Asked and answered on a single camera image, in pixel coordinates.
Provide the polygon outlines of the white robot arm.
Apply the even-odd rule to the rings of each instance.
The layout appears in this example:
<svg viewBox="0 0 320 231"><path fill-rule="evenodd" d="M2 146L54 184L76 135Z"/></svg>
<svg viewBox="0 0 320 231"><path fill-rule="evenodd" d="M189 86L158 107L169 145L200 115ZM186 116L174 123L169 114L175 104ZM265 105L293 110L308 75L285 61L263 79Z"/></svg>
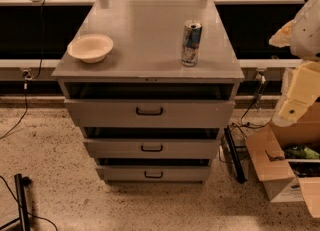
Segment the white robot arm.
<svg viewBox="0 0 320 231"><path fill-rule="evenodd" d="M320 0L308 0L293 20L269 39L278 48L288 46L301 59L283 75L281 97L272 122L280 127L296 123L320 97Z"/></svg>

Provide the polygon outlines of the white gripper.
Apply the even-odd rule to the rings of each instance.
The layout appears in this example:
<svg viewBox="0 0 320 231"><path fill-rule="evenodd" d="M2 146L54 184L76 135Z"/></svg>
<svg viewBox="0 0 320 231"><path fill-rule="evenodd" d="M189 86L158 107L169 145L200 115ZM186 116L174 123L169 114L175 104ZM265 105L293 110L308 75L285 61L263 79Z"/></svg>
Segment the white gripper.
<svg viewBox="0 0 320 231"><path fill-rule="evenodd" d="M295 124L320 96L320 63L303 61L294 71L287 100L276 104L272 123L279 127Z"/></svg>

